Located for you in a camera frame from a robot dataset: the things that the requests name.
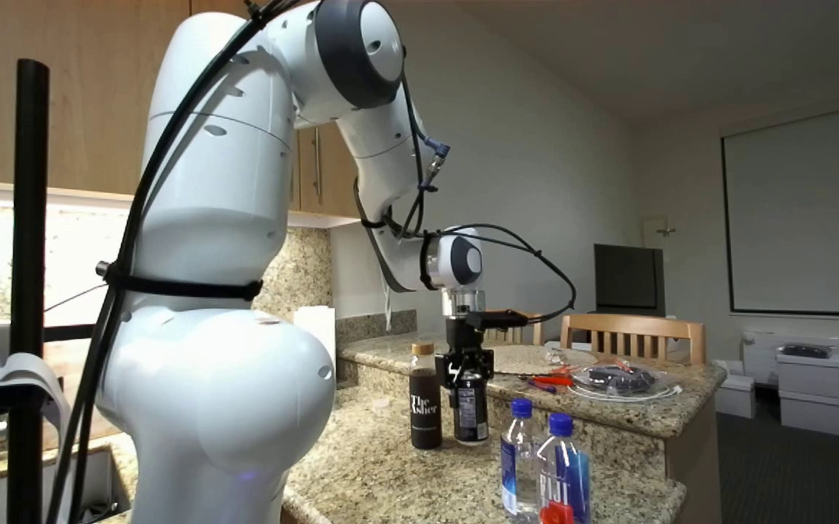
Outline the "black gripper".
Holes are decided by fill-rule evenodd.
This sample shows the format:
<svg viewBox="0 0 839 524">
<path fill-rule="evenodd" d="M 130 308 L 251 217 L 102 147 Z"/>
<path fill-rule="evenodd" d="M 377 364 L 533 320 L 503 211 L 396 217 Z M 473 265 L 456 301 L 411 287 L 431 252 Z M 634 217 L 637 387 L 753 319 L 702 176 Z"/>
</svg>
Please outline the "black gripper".
<svg viewBox="0 0 839 524">
<path fill-rule="evenodd" d="M 468 311 L 447 320 L 443 381 L 494 378 L 494 354 L 485 346 L 486 330 L 527 326 L 523 311 Z"/>
</svg>

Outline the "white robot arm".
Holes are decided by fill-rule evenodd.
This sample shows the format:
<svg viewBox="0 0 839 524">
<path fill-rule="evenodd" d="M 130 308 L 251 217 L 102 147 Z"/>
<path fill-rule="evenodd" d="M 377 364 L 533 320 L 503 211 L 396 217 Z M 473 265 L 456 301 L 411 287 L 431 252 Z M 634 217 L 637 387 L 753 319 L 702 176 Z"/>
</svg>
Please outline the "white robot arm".
<svg viewBox="0 0 839 524">
<path fill-rule="evenodd" d="M 188 17 L 159 70 L 121 252 L 100 268 L 106 304 L 45 524 L 84 520 L 80 451 L 96 413 L 135 441 L 133 524 L 281 521 L 285 477 L 326 429 L 336 364 L 253 297 L 290 231 L 291 140 L 326 124 L 357 160 L 360 220 L 387 287 L 478 290 L 486 231 L 421 220 L 450 148 L 422 128 L 379 0 Z"/>
</svg>

